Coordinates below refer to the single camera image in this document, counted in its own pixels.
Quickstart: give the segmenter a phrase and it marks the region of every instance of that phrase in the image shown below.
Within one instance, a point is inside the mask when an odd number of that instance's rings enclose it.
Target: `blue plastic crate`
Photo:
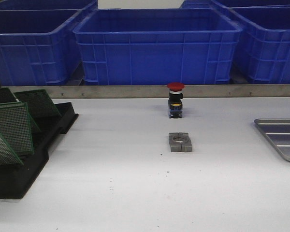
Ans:
[[[228,83],[240,31],[210,9],[98,10],[74,30],[91,85]]]
[[[180,8],[192,9],[192,8],[210,8],[211,0],[185,0]]]
[[[4,0],[0,10],[94,10],[98,0]]]
[[[251,83],[290,84],[290,8],[234,8],[243,27],[234,63]]]
[[[234,7],[290,7],[290,0],[211,0],[212,7],[230,16]]]
[[[0,11],[0,81],[4,86],[60,85],[81,61],[75,10]]]

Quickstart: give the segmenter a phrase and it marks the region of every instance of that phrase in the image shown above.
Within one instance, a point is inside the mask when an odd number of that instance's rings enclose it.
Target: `metal tray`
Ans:
[[[256,119],[254,122],[282,158],[290,161],[290,119]]]

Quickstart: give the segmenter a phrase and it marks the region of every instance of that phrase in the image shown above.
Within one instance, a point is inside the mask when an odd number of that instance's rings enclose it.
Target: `metal bracket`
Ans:
[[[169,133],[169,144],[172,152],[191,152],[192,144],[188,133]]]

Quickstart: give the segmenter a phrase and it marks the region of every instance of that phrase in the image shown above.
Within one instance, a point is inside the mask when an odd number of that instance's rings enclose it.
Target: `white table surface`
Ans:
[[[0,200],[0,232],[290,232],[290,162],[253,125],[290,118],[290,98],[183,99],[183,119],[167,99],[68,101],[79,118],[25,197]]]

